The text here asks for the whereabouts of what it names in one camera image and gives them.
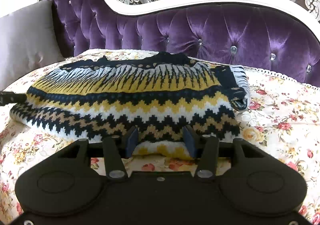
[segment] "white lace trim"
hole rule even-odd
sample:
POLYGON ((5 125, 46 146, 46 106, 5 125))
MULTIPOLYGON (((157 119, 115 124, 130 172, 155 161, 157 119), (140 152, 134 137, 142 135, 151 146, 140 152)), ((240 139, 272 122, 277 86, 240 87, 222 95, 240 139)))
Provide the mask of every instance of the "white lace trim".
POLYGON ((299 84, 302 84, 302 85, 307 86, 309 88, 313 88, 314 90, 320 91, 320 87, 316 87, 316 86, 313 86, 313 85, 308 84, 308 83, 300 83, 296 79, 288 77, 285 74, 281 74, 281 73, 277 73, 277 72, 273 72, 273 71, 269 71, 269 70, 264 70, 264 69, 261 69, 261 68, 246 67, 246 66, 244 66, 243 68, 245 70, 247 70, 247 71, 250 71, 250 72, 259 72, 259 73, 268 74, 268 75, 271 75, 271 76, 282 78, 284 80, 288 80, 288 81, 292 81, 292 82, 295 82, 295 83, 299 83, 299 84))

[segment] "metal bolt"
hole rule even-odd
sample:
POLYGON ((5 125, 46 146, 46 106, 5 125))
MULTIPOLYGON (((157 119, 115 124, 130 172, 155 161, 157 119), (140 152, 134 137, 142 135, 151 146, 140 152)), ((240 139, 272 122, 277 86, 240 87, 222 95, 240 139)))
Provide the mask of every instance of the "metal bolt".
POLYGON ((34 225, 32 221, 24 221, 23 225, 34 225))
POLYGON ((197 175, 200 178, 210 178, 213 176, 213 173, 210 170, 200 170, 197 172, 197 175))
POLYGON ((109 176, 114 179, 122 178, 124 177, 124 175, 125 175, 124 171, 121 171, 121 170, 113 170, 109 173, 109 176))

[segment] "knitted sweater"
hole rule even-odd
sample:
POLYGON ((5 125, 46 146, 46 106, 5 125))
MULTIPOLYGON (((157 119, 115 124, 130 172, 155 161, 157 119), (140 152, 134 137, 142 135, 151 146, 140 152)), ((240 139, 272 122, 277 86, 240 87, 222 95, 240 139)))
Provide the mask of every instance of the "knitted sweater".
POLYGON ((139 141, 182 141, 198 134, 231 140, 240 130, 233 109, 246 110, 250 91, 242 66, 221 66, 160 52, 141 60, 63 65, 37 80, 11 117, 52 135, 100 141, 132 126, 139 141))

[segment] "purple tufted sofa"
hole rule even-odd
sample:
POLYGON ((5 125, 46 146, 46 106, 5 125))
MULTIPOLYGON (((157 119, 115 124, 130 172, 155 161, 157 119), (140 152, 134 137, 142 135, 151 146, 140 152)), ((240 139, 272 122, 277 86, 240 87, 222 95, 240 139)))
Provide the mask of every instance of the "purple tufted sofa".
POLYGON ((115 13, 104 0, 53 0, 64 57, 87 49, 141 49, 263 68, 320 86, 320 45, 288 14, 240 3, 207 3, 140 16, 115 13))

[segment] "circular cap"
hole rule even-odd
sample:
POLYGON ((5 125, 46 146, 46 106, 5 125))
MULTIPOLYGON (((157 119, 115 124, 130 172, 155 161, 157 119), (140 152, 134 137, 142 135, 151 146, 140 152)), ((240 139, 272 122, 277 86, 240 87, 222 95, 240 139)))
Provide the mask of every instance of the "circular cap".
POLYGON ((247 183, 252 190, 261 193, 275 193, 284 185, 283 178, 275 172, 254 172, 248 176, 247 183))
POLYGON ((23 173, 15 192, 27 210, 45 216, 75 213, 100 193, 99 174, 72 158, 58 158, 23 173))
POLYGON ((125 175, 124 171, 121 171, 121 170, 113 170, 109 173, 109 176, 114 179, 122 178, 124 177, 124 175, 125 175))
POLYGON ((221 176, 219 187, 236 209, 262 217, 293 211, 307 194, 304 178, 271 157, 242 160, 221 176))
POLYGON ((210 170, 200 170, 197 172, 197 176, 200 178, 210 178, 213 176, 213 173, 210 170))

